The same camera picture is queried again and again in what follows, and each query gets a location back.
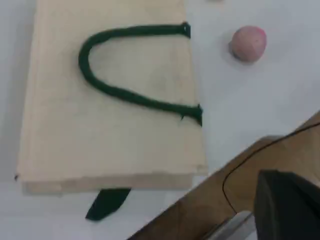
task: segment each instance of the clay ball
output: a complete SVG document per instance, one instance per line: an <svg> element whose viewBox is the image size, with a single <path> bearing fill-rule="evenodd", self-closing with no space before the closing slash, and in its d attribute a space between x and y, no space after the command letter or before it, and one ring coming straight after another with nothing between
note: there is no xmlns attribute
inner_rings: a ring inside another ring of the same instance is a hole
<svg viewBox="0 0 320 240"><path fill-rule="evenodd" d="M230 45L236 58L253 63L264 54L267 35L260 27L244 26L235 32Z"/></svg>

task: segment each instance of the green rope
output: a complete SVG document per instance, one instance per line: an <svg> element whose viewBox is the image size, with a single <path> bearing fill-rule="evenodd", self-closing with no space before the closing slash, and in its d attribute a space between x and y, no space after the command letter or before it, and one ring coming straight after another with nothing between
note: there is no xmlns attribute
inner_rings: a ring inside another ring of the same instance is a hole
<svg viewBox="0 0 320 240"><path fill-rule="evenodd" d="M126 38L126 37L143 37L143 36L163 36L163 35L183 35L190 38L190 25L184 22L179 25L146 25L146 26L132 26L127 28L110 29L99 32L85 41L83 44L79 57L79 68L85 80L97 90L117 99L132 104L144 106L150 109L162 110L165 112L177 113L181 117L190 117L202 125L202 109L200 105L187 106L182 104L173 104L163 101L154 100L129 91L117 86L110 86L103 81L97 79L90 68L89 54L91 49L99 44L102 44L112 38Z"/></svg>

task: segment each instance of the green fabric strip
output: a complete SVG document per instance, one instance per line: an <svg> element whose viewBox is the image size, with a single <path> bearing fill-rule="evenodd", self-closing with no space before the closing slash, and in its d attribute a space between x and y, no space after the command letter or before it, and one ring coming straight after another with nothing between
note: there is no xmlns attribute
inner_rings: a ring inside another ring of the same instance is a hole
<svg viewBox="0 0 320 240"><path fill-rule="evenodd" d="M183 104L173 104L163 101L151 99L136 92L110 86L96 78L90 68L89 54L91 49L99 44L102 44L112 38L127 38L127 37L144 37L144 36L163 36L163 35L183 35L190 38L190 25L186 22L179 25L146 25L132 26L127 28L110 29L99 32L91 37L83 44L79 57L78 65L85 80L95 89L119 100L147 107L150 109L161 110L181 115L181 117L190 117L202 125L203 110L200 105L187 106Z"/></svg>

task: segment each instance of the plywood board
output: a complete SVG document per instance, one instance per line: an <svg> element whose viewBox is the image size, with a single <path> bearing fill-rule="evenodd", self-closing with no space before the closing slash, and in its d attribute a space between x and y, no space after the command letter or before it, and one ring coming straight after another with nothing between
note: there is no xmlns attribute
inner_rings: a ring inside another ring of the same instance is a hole
<svg viewBox="0 0 320 240"><path fill-rule="evenodd" d="M184 176L205 173L202 129L193 119L107 96L88 85L78 68L82 44L93 34L185 20L183 0L38 0L20 181L40 192L185 188L191 182ZM92 50L90 65L112 86L198 104L185 36L110 40Z"/></svg>

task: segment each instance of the white table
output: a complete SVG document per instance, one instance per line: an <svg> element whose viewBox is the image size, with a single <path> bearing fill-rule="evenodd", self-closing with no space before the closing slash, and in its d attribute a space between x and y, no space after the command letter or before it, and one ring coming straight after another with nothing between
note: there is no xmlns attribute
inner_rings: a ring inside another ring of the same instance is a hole
<svg viewBox="0 0 320 240"><path fill-rule="evenodd" d="M320 109L320 2L186 0L204 136L212 174L262 136L285 134ZM35 0L0 8L0 238L110 239L131 236L186 191L133 190L104 221L85 220L96 193L25 196L13 181ZM252 66L227 51L243 25L265 29L268 44ZM193 181L197 186L203 177Z"/></svg>

